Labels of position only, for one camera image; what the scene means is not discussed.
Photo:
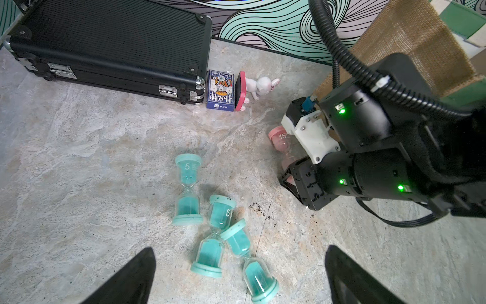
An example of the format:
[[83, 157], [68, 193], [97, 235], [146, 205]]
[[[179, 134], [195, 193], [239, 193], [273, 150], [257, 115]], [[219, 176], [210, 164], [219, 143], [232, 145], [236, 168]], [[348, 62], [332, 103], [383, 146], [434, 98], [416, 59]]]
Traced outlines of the pink hourglass bag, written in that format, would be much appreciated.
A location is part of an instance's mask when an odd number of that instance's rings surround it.
[[282, 168], [286, 171], [297, 160], [292, 152], [290, 135], [287, 134], [283, 126], [278, 126], [268, 133], [268, 138], [271, 140], [273, 147], [283, 154]]

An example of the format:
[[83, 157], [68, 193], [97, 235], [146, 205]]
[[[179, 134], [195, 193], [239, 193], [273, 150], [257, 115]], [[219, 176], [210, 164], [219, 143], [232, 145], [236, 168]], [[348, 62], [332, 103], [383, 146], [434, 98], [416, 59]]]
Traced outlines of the teal hourglass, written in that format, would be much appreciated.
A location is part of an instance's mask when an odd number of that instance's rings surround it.
[[221, 279], [221, 262], [225, 245], [220, 234], [229, 228], [236, 202], [227, 196], [211, 195], [210, 205], [211, 233], [201, 241], [196, 259], [191, 265], [191, 271], [198, 275]]
[[244, 261], [242, 271], [252, 303], [270, 303], [277, 296], [280, 285], [270, 274], [266, 263], [251, 255], [251, 241], [245, 227], [246, 220], [241, 219], [225, 229], [220, 236], [227, 242], [232, 253]]
[[175, 215], [172, 220], [172, 224], [175, 226], [200, 225], [203, 222], [200, 213], [200, 199], [194, 192], [201, 163], [201, 157], [192, 153], [180, 154], [175, 159], [178, 180], [183, 187], [175, 204]]

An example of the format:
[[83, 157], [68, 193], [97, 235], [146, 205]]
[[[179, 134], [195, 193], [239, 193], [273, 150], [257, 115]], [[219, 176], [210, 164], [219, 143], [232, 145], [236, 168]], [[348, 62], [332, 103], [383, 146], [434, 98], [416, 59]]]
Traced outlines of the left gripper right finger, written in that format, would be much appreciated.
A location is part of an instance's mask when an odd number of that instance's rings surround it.
[[328, 247], [325, 270], [333, 303], [402, 303], [337, 246]]

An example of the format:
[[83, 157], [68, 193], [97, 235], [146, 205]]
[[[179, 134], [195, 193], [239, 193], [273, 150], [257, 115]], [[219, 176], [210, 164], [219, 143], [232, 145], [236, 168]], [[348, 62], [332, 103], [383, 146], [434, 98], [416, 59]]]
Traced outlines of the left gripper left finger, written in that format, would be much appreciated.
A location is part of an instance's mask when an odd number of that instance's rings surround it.
[[148, 303], [155, 271], [154, 251], [144, 248], [82, 303]]

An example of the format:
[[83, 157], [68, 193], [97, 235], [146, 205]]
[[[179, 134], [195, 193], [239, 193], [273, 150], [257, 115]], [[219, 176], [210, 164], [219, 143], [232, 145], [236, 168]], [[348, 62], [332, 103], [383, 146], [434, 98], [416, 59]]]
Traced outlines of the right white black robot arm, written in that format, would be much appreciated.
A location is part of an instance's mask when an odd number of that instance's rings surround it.
[[483, 108], [457, 121], [430, 118], [349, 79], [323, 98], [292, 101], [282, 125], [306, 156], [284, 167], [280, 185], [312, 210], [350, 196], [363, 208], [383, 199], [430, 211], [396, 227], [485, 217]]

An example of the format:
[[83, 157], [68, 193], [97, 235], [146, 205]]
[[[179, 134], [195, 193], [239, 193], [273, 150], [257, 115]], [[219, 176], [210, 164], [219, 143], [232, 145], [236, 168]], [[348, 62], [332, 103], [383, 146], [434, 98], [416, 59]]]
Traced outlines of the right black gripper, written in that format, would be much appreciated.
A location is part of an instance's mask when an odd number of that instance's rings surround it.
[[304, 157], [292, 162], [279, 182], [302, 205], [319, 211], [339, 196], [357, 195], [352, 166], [353, 156], [348, 153], [329, 153], [318, 164]]

